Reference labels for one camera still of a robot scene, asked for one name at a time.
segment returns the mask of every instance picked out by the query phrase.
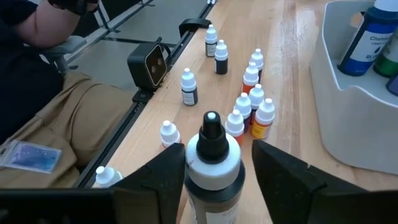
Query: wooden countertop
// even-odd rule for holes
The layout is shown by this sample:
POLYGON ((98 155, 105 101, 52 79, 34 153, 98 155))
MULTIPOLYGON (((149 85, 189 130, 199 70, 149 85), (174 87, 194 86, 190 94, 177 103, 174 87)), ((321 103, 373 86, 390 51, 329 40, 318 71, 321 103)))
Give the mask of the wooden countertop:
MULTIPOLYGON (((219 0, 207 19, 228 45, 228 74, 214 73, 214 59, 205 56, 206 30, 198 30, 108 165, 129 175, 156 156, 162 150, 159 129, 163 120, 174 122, 183 143, 187 143, 198 132, 205 112, 216 110, 225 119, 240 94, 250 55, 261 48, 265 58, 262 84, 266 97, 272 98, 277 108, 267 142, 366 189, 396 189, 397 176, 344 165, 322 145, 309 64, 326 2, 219 0), (186 67, 195 73, 198 83, 199 102, 191 107, 183 105, 181 99, 180 77, 186 67)), ((247 134, 242 147, 246 183, 237 223, 272 223, 257 185, 251 142, 247 134)), ((191 223, 185 191, 180 208, 181 223, 191 223)))

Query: black sleeve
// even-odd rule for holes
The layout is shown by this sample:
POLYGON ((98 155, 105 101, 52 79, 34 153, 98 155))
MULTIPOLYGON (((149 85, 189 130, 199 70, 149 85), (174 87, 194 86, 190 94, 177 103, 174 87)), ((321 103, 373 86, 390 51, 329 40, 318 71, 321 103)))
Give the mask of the black sleeve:
POLYGON ((14 26, 24 22, 36 8, 37 5, 28 0, 0 0, 0 18, 14 26))

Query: white plastic bin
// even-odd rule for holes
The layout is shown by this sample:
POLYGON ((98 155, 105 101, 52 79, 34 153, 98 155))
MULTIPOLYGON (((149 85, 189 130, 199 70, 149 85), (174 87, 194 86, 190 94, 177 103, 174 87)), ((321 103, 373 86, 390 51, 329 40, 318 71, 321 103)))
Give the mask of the white plastic bin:
POLYGON ((353 15, 374 1, 334 1, 326 5, 311 62, 322 141, 339 161, 398 174, 398 97, 386 89, 387 78, 371 68, 361 77, 337 69, 356 28, 353 15))

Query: tan pants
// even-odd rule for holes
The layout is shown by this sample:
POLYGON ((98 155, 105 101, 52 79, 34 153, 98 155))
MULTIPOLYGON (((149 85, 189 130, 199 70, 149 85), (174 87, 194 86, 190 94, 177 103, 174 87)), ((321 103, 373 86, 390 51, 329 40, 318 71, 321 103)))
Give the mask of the tan pants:
POLYGON ((81 73, 65 75, 63 90, 13 139, 62 150, 51 174, 0 168, 1 188, 71 187, 76 166, 87 165, 132 105, 132 93, 93 83, 81 73))

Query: black nozzle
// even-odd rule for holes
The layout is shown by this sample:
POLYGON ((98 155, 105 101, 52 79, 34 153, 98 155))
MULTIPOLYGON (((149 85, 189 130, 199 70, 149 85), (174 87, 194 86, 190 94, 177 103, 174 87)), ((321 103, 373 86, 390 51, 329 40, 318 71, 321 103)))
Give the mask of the black nozzle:
POLYGON ((209 111, 203 116, 203 124, 199 130, 197 153, 199 158, 206 163, 216 164, 228 156, 229 144, 226 139, 225 129, 221 124, 220 115, 209 111))

